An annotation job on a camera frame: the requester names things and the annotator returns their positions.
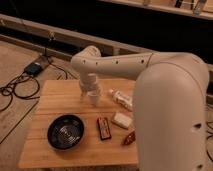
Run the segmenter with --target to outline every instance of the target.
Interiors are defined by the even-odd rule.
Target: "robotic arm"
[[[101,58],[89,46],[73,56],[83,92],[96,90],[96,76],[136,80],[133,115],[141,171],[204,171],[205,63],[190,53],[141,53]]]

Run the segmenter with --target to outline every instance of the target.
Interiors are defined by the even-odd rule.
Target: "chocolate bar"
[[[108,119],[106,117],[100,117],[97,119],[98,129],[101,140],[111,139],[111,133],[109,129]]]

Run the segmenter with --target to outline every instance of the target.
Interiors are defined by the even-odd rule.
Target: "black plate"
[[[69,149],[81,140],[84,133],[84,124],[75,115],[66,114],[52,122],[47,137],[50,145],[56,149]]]

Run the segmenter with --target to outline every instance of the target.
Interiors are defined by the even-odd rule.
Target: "package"
[[[122,128],[128,129],[129,126],[132,124],[132,118],[123,113],[116,112],[116,114],[112,118],[112,123]]]
[[[132,111],[132,98],[121,91],[115,91],[110,89],[109,94],[113,97],[113,100],[123,105],[129,111]]]

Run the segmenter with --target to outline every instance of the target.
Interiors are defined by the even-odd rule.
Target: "wooden table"
[[[32,125],[19,161],[20,168],[55,168],[101,165],[137,164],[135,142],[122,146],[124,137],[133,128],[124,130],[111,122],[112,139],[101,141],[97,129],[97,118],[105,116],[111,120],[116,111],[132,115],[108,96],[109,89],[132,95],[134,81],[124,79],[100,80],[101,101],[94,107],[88,97],[80,98],[77,80],[49,80],[45,83],[41,98],[33,117]],[[85,133],[78,145],[69,150],[55,150],[47,141],[47,130],[51,122],[65,113],[79,116],[85,125]]]

